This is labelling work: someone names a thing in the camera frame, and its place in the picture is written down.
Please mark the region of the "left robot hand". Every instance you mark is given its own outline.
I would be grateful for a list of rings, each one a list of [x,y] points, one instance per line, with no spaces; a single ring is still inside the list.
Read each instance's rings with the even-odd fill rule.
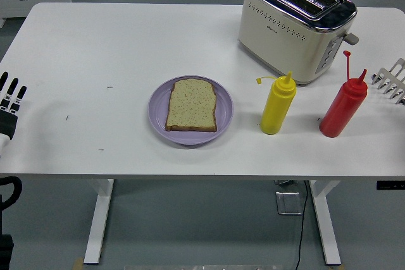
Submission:
[[[18,85],[18,78],[12,79],[4,95],[1,94],[1,154],[3,149],[13,139],[18,122],[17,112],[21,101],[27,91],[26,86],[21,86],[15,98],[13,95]]]

